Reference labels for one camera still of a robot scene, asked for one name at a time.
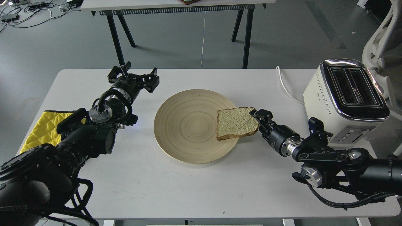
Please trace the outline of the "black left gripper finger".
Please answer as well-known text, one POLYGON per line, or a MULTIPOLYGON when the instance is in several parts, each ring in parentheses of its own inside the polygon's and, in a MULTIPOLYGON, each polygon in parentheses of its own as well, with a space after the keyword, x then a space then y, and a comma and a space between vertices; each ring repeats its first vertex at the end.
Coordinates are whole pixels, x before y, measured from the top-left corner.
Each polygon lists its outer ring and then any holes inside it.
POLYGON ((157 68, 154 67, 151 73, 140 75, 139 87, 145 89, 149 93, 153 93, 160 83, 160 78, 157 75, 157 68))
POLYGON ((125 65, 122 66, 114 66, 107 76, 108 82, 115 83, 118 78, 129 77, 128 70, 131 68, 131 66, 132 65, 130 61, 128 61, 125 65))

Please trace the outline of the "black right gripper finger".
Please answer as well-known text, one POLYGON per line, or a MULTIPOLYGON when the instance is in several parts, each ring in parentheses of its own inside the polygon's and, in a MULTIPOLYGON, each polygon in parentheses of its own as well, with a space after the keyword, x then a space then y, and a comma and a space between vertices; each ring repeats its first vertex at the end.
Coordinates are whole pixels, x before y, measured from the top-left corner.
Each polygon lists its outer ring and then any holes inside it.
POLYGON ((273 125, 273 113, 268 110, 260 109, 256 110, 253 109, 249 113, 254 119, 259 122, 260 126, 272 126, 273 125))

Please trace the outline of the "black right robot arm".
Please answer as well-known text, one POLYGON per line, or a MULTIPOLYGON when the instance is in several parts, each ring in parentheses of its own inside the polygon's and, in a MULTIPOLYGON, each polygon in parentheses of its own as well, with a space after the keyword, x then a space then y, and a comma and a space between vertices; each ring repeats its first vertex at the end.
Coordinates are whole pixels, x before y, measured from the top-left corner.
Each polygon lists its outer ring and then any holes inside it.
POLYGON ((291 156, 302 163, 300 172, 292 174, 293 179, 306 184, 325 205, 347 210, 401 195, 402 163, 395 155, 375 159, 364 148, 335 150, 329 146, 332 134, 315 117, 308 121, 310 135, 301 138, 289 127, 274 122, 268 110, 253 109, 250 115, 259 123, 261 136, 270 147, 281 156, 291 156), (332 202, 319 195, 315 188, 345 192, 355 196, 356 201, 332 202))

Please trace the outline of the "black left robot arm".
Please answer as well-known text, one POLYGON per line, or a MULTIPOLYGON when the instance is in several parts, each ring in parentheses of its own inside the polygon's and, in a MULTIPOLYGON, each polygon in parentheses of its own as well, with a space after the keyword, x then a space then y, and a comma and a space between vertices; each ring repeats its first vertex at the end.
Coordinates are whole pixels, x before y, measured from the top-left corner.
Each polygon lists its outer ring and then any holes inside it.
POLYGON ((1 166, 2 226, 34 226, 42 218, 73 225, 52 214, 99 225, 86 209, 93 183, 79 178, 79 171, 88 159, 112 152, 117 131, 138 120, 132 104, 140 91, 152 93, 160 83, 157 68, 137 75, 130 67, 113 67, 107 76, 112 86, 92 108, 79 108, 58 124, 60 143, 42 143, 1 166))

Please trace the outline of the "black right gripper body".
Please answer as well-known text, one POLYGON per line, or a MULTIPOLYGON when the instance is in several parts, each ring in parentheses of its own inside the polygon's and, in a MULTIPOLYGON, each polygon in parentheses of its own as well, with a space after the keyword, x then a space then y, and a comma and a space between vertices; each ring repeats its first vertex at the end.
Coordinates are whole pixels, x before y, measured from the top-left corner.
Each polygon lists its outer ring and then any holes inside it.
POLYGON ((280 155, 291 155, 301 144, 300 135, 285 125, 261 122, 259 130, 262 138, 280 155))

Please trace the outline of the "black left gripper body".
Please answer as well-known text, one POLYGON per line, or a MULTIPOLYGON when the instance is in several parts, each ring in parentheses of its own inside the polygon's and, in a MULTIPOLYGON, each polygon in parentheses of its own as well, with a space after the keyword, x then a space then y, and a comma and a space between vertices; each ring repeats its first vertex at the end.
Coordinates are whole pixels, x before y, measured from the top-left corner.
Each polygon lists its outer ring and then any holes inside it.
POLYGON ((149 74, 128 74, 117 77, 114 74, 109 74, 109 83, 112 83, 112 89, 118 90, 129 103, 133 103, 142 89, 150 91, 146 84, 149 82, 149 76, 149 74))

